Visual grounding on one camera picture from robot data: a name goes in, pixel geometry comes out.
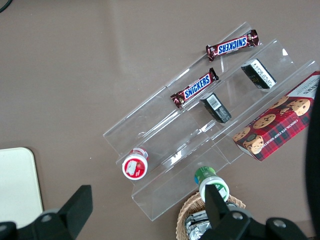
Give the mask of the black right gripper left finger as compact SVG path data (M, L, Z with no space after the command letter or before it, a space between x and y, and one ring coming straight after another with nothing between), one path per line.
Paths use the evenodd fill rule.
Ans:
M38 217L32 232L36 240L75 240L92 211L92 187L82 185L58 212Z

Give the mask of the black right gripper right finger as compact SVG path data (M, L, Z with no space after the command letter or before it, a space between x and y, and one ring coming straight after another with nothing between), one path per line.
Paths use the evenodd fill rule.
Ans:
M244 240L250 218L241 211L231 211L214 185L205 186L205 211L211 225L202 240Z

